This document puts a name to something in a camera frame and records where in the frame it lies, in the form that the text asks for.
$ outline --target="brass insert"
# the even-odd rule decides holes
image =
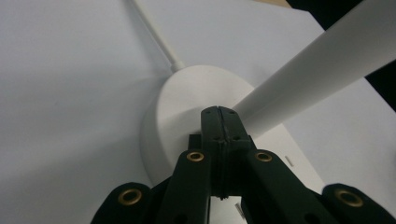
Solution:
[[[187,154],[187,159],[189,159],[189,161],[201,161],[204,159],[204,154],[201,152],[190,152]]]
[[[265,152],[258,152],[256,153],[256,159],[259,161],[271,161],[272,156]]]
[[[125,206],[136,204],[142,199],[142,191],[139,189],[126,189],[119,195],[119,203]]]
[[[358,195],[345,190],[345,189],[336,189],[335,197],[340,200],[342,203],[347,204],[351,207],[362,207],[363,200]]]

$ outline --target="white table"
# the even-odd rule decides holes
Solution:
[[[253,1],[145,4],[187,65],[254,86],[322,33],[306,12]],[[116,186],[149,185],[139,126],[167,66],[126,0],[2,1],[0,222],[88,223]],[[396,116],[365,80],[284,124],[326,183],[396,215]]]

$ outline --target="white pole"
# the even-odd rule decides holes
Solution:
[[[172,47],[166,42],[163,35],[161,35],[160,29],[157,27],[155,22],[151,19],[148,12],[142,6],[139,0],[133,0],[134,7],[139,12],[140,18],[143,23],[146,24],[148,30],[150,31],[152,37],[155,39],[157,44],[160,46],[161,50],[165,54],[169,63],[171,64],[172,72],[176,72],[185,67],[184,63],[177,57],[176,53],[173,51]]]
[[[257,137],[395,59],[396,0],[366,0],[233,109]]]

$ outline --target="dark floor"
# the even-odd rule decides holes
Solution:
[[[329,29],[361,0],[287,0],[298,9],[309,11],[323,29]],[[366,79],[396,112],[396,61],[368,75]]]

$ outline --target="white lamp base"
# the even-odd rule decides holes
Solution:
[[[253,89],[241,77],[209,65],[173,74],[148,110],[140,136],[142,159],[152,184],[173,173],[178,156],[187,150],[189,134],[200,132],[202,110],[213,105],[233,108]],[[257,148],[274,151],[308,188],[321,192],[322,180],[282,124],[254,141]],[[237,201],[233,198],[226,203],[233,206]],[[222,210],[217,203],[211,207],[212,211]],[[232,214],[230,211],[228,216],[241,218],[236,209]]]

